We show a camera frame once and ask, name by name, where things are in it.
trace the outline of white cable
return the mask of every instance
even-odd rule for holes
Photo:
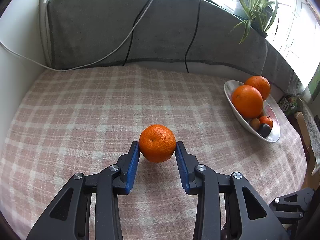
[[[138,23],[141,21],[141,19],[143,18],[143,16],[144,16],[144,15],[146,14],[146,12],[148,11],[148,9],[149,9],[149,7],[151,6],[152,2],[153,2],[153,0],[150,1],[150,3],[148,4],[148,6],[146,7],[146,9],[144,10],[143,14],[141,15],[141,17],[140,17],[139,20],[137,21],[137,23],[133,26],[133,28],[132,28],[131,31],[129,32],[128,36],[124,39],[124,41],[122,41],[122,43],[121,43],[115,50],[113,50],[111,53],[109,53],[109,54],[106,55],[105,57],[103,57],[103,58],[101,58],[101,59],[99,59],[99,60],[97,60],[97,61],[95,61],[95,62],[86,64],[86,65],[82,65],[82,66],[79,66],[79,67],[74,67],[74,68],[70,68],[70,69],[54,69],[54,68],[50,68],[50,67],[48,67],[48,66],[42,65],[41,63],[36,62],[36,61],[30,59],[30,58],[28,58],[28,57],[25,57],[25,56],[23,56],[23,55],[20,55],[20,54],[18,54],[18,53],[16,53],[16,52],[12,51],[12,50],[9,49],[7,46],[5,46],[1,41],[0,41],[0,45],[1,45],[6,51],[12,53],[13,55],[16,55],[16,56],[18,56],[18,57],[22,57],[22,58],[24,58],[24,59],[26,59],[26,60],[29,60],[29,61],[31,61],[31,62],[33,62],[33,63],[38,64],[38,65],[41,66],[41,67],[44,67],[44,68],[47,68],[47,69],[51,69],[51,70],[53,70],[53,71],[66,72],[66,71],[70,71],[70,70],[74,70],[74,69],[78,69],[78,68],[82,68],[82,67],[88,67],[88,66],[91,66],[91,65],[93,65],[93,64],[96,64],[96,63],[104,60],[105,58],[109,57],[110,55],[112,55],[113,53],[115,53],[115,52],[126,42],[126,40],[130,37],[130,35],[131,35],[131,33],[133,32],[133,30],[135,29],[135,27],[138,25]]]
[[[45,30],[45,38],[46,38],[46,42],[47,42],[47,53],[49,56],[49,60],[51,61],[51,54],[49,51],[49,39],[48,39],[48,28],[47,28],[47,13],[48,13],[48,2],[49,0],[45,1],[45,5],[44,5],[44,30]]]

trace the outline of tangerine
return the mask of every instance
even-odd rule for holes
[[[272,130],[273,127],[273,120],[270,116],[262,116],[259,118],[260,123],[266,123],[270,126],[270,129]]]
[[[248,78],[244,84],[256,88],[260,92],[263,100],[266,100],[270,94],[270,84],[268,80],[262,76],[252,76]]]
[[[237,87],[232,93],[231,102],[244,118],[256,118],[263,110],[262,96],[252,86]]]
[[[165,162],[171,158],[176,148],[176,138],[169,128],[153,124],[140,134],[139,148],[148,161]]]

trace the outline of pink plaid blanket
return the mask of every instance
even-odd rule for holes
[[[227,102],[225,81],[136,65],[43,72],[17,110],[1,153],[0,210],[25,239],[74,173],[114,164],[151,124],[169,127],[216,172],[243,173],[267,203],[299,190],[306,159],[297,132],[271,96],[280,140],[271,144],[247,132]],[[196,206],[197,196],[182,189],[174,156],[159,164],[140,156],[133,190],[119,197],[124,239],[192,239]]]

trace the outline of pivot bolt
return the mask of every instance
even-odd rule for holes
[[[242,174],[240,172],[235,172],[233,174],[233,176],[236,178],[236,179],[241,179],[242,178]]]
[[[74,179],[81,179],[82,178],[82,173],[77,172],[75,175],[73,175]]]
[[[203,164],[199,164],[199,165],[197,166],[197,170],[198,170],[198,171],[205,171],[206,168],[207,168],[207,167],[206,167],[205,165],[203,165]]]
[[[119,170],[119,166],[118,165],[111,165],[110,167],[109,167],[109,170],[111,170],[111,171],[117,171],[117,170]]]

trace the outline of gray sofa backrest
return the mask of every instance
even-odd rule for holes
[[[132,28],[147,0],[50,0],[48,20],[52,67],[70,69],[94,62],[113,51]],[[154,0],[134,31],[128,62],[183,62],[192,39],[198,0]],[[188,61],[227,65],[262,75],[283,92],[296,94],[300,81],[285,59],[251,29],[239,44],[239,19],[202,0],[199,28]],[[95,66],[121,64],[129,40]]]

